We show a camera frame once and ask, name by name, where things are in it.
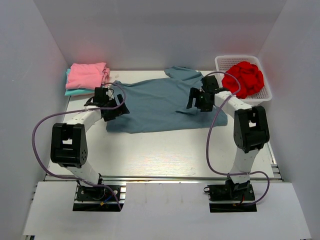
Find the blue-grey t-shirt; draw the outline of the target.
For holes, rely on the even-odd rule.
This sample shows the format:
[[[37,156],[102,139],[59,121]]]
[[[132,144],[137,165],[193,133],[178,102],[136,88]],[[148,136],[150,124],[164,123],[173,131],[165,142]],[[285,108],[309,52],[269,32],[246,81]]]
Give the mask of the blue-grey t-shirt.
[[[203,129],[211,125],[226,126],[228,117],[216,110],[202,112],[187,109],[191,88],[202,86],[201,72],[173,66],[165,69],[166,78],[136,83],[116,81],[114,93],[125,93],[129,114],[123,114],[106,124],[109,133],[152,133],[185,129]]]

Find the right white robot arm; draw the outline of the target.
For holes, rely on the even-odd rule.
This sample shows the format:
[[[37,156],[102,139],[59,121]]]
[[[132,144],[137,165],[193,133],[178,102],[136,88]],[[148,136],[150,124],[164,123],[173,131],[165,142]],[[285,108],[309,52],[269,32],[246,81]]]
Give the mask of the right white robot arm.
[[[257,154],[270,140],[266,111],[263,106],[245,103],[227,88],[219,87],[216,77],[211,73],[203,77],[201,82],[200,89],[190,89],[186,108],[196,107],[201,112],[211,112],[216,108],[206,140],[206,161],[212,172],[231,180],[232,183],[225,187],[225,192],[229,198],[236,200],[243,195],[243,186],[250,182]],[[211,132],[221,111],[233,118],[233,140],[237,147],[233,166],[228,173],[215,170],[209,159]]]

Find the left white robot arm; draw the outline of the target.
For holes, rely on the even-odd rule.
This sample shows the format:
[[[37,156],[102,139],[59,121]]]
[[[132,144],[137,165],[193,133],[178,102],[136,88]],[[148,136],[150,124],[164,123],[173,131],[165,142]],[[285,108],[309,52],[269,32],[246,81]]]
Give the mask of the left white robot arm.
[[[101,175],[89,163],[86,133],[100,120],[108,122],[129,114],[125,99],[125,93],[114,95],[111,88],[97,87],[94,96],[85,102],[76,116],[52,127],[51,161],[88,185],[88,193],[96,200],[105,196],[106,187],[101,184]]]

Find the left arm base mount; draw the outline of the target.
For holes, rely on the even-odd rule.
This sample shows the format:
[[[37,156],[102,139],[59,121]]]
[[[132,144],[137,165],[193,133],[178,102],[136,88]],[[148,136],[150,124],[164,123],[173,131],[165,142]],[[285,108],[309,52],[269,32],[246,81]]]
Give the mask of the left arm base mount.
[[[73,212],[120,212],[125,203],[125,186],[91,186],[77,181]]]

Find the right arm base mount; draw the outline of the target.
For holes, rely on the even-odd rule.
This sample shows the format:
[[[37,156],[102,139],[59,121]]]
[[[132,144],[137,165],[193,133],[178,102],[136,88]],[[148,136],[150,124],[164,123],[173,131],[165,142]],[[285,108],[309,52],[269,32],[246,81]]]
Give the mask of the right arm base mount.
[[[203,189],[209,197],[210,213],[257,212],[255,193],[251,182],[234,183],[231,179],[224,184],[211,184]]]

